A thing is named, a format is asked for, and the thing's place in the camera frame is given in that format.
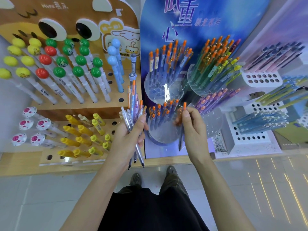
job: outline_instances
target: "tiled floor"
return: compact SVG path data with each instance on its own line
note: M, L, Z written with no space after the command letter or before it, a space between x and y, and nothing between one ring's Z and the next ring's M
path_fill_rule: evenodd
M308 156L216 162L257 230L308 230ZM176 165L189 197L210 230L217 230L193 165ZM133 173L158 194L165 167L126 171L114 192ZM5 231L57 231L94 174L0 178L0 224Z

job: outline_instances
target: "left hand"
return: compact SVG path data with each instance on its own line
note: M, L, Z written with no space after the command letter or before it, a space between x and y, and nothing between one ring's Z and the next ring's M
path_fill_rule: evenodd
M141 115L138 118L130 133L126 128L124 120L121 120L115 131L114 140L105 163L110 163L123 171L126 170L129 160L135 152L136 144L138 143L140 147L143 146L143 140L145 138L143 128L145 130L149 129L145 115Z

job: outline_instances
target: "foot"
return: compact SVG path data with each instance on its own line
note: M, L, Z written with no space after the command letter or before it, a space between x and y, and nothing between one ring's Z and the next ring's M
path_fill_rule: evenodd
M175 174L175 175L177 175L177 171L176 171L175 167L173 167L172 165L168 166L168 168L167 168L167 173L166 173L166 177L167 177L169 174Z
M134 173L131 182L129 184L130 186L140 185L142 186L141 176L138 173Z

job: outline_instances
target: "right hand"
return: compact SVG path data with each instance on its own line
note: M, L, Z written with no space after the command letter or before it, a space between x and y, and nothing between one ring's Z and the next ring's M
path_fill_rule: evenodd
M185 146L193 164L211 160L206 136L206 124L197 109L187 107L182 112Z

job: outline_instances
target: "cartoon eye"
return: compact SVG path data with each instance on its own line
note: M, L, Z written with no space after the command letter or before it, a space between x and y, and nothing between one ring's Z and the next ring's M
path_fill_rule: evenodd
M38 27L45 36L52 38L55 41L63 41L67 37L64 27L52 19L40 19Z
M100 31L97 24L86 18L77 20L76 31L81 37L90 41L96 41L100 38Z

